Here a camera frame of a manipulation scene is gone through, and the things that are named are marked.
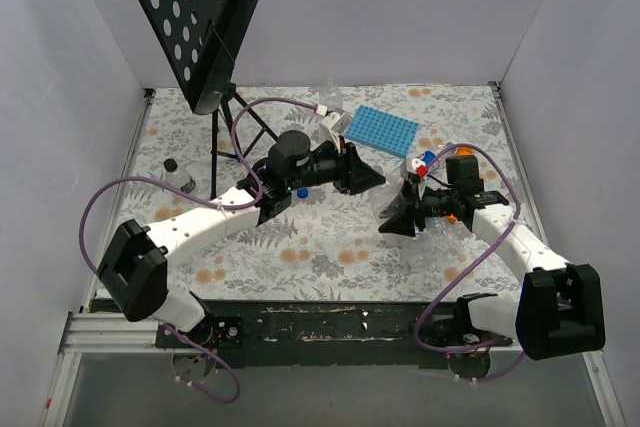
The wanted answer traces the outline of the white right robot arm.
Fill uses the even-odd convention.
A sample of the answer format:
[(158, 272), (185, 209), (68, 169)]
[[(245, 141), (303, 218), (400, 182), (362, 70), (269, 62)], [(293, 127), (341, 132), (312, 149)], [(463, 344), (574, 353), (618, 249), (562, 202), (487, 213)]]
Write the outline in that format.
[(518, 281), (518, 300), (478, 293), (457, 299), (452, 330), (464, 344), (490, 336), (518, 342), (532, 360), (597, 351), (606, 341), (600, 276), (553, 252), (527, 226), (516, 205), (489, 191), (473, 155), (446, 160), (444, 187), (427, 187), (427, 164), (409, 159), (379, 230), (413, 237), (431, 218), (454, 217), (489, 246)]

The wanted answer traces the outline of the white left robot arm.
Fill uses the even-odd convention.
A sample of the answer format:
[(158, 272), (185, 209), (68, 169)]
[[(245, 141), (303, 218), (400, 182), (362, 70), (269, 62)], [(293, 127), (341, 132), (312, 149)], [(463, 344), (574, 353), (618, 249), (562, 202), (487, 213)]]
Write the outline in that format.
[(245, 179), (212, 202), (147, 226), (122, 223), (97, 274), (128, 321), (168, 323), (188, 345), (200, 347), (212, 337), (211, 315), (195, 294), (170, 285), (171, 265), (278, 216), (299, 189), (330, 184), (341, 194), (356, 195), (384, 182), (353, 143), (327, 140), (313, 148), (306, 134), (287, 131)]

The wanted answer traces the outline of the clear bottle green logo cap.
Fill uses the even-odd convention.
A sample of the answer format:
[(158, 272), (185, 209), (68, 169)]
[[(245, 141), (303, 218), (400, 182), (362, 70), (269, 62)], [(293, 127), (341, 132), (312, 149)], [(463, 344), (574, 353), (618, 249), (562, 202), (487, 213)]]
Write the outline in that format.
[(325, 142), (334, 143), (333, 133), (332, 133), (332, 124), (329, 118), (324, 118), (319, 122), (316, 132), (312, 135), (312, 140), (315, 142), (316, 146), (320, 146)]

